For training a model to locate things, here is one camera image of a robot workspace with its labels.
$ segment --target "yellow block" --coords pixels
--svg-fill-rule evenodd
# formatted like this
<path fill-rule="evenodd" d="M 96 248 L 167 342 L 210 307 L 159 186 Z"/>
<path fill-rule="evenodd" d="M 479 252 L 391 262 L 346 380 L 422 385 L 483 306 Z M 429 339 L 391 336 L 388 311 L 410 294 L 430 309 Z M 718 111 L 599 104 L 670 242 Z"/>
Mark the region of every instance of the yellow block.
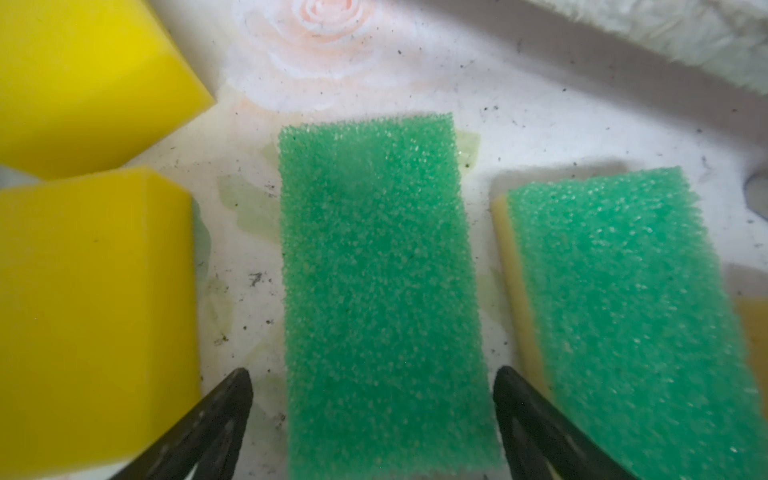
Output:
<path fill-rule="evenodd" d="M 763 417 L 768 419 L 768 299 L 737 297 L 734 303 L 749 347 L 746 360 L 763 397 Z"/>
<path fill-rule="evenodd" d="M 0 190 L 0 478 L 135 455 L 199 399 L 191 198 L 148 168 Z"/>
<path fill-rule="evenodd" d="M 212 105 L 142 0 L 0 0 L 0 164 L 118 167 Z"/>

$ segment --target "sponge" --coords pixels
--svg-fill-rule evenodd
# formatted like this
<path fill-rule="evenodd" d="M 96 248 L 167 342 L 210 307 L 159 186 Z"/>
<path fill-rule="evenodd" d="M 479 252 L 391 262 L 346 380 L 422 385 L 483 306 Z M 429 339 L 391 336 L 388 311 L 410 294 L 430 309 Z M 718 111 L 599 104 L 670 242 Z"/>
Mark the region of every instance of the sponge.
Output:
<path fill-rule="evenodd" d="M 0 478 L 130 457 L 197 402 L 191 208 L 147 168 L 0 190 Z"/>
<path fill-rule="evenodd" d="M 289 475 L 495 467 L 448 115 L 280 134 Z"/>
<path fill-rule="evenodd" d="M 762 393 L 763 417 L 768 419 L 768 298 L 737 297 L 735 304 L 749 347 L 746 360 Z"/>
<path fill-rule="evenodd" d="M 638 478 L 766 478 L 742 330 L 679 168 L 492 205 L 528 378 Z"/>
<path fill-rule="evenodd" d="M 118 167 L 213 99 L 144 0 L 0 0 L 0 163 Z"/>

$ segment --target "dirty white table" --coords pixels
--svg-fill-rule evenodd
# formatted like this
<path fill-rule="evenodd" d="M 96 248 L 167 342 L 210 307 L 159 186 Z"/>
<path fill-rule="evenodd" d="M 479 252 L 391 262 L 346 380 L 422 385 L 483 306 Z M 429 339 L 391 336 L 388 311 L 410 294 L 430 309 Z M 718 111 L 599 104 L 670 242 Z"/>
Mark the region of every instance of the dirty white table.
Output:
<path fill-rule="evenodd" d="M 515 363 L 489 199 L 541 178 L 679 165 L 733 295 L 768 295 L 768 101 L 519 0 L 151 0 L 218 102 L 130 164 L 199 204 L 203 389 L 245 366 L 237 478 L 286 477 L 276 136 L 289 124 L 452 112 L 489 378 Z M 109 469 L 75 475 L 104 478 Z M 505 470 L 466 478 L 508 478 Z"/>

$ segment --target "green scouring pad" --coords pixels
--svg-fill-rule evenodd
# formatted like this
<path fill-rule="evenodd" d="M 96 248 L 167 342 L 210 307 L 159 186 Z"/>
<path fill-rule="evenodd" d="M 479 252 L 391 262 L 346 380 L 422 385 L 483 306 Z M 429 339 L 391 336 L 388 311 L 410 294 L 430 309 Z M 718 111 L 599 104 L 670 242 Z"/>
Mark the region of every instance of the green scouring pad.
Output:
<path fill-rule="evenodd" d="M 492 205 L 528 379 L 638 478 L 768 478 L 768 427 L 679 168 Z"/>
<path fill-rule="evenodd" d="M 289 475 L 500 465 L 449 115 L 280 134 Z"/>

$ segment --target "green sponge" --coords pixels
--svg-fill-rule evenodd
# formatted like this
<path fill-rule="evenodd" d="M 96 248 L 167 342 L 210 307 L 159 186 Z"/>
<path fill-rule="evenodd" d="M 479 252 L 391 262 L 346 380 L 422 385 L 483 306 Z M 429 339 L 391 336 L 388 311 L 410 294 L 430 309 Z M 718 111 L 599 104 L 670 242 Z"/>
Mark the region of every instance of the green sponge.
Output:
<path fill-rule="evenodd" d="M 679 168 L 493 204 L 530 380 L 638 478 L 768 478 L 768 429 Z"/>
<path fill-rule="evenodd" d="M 280 134 L 289 475 L 502 460 L 452 118 Z"/>

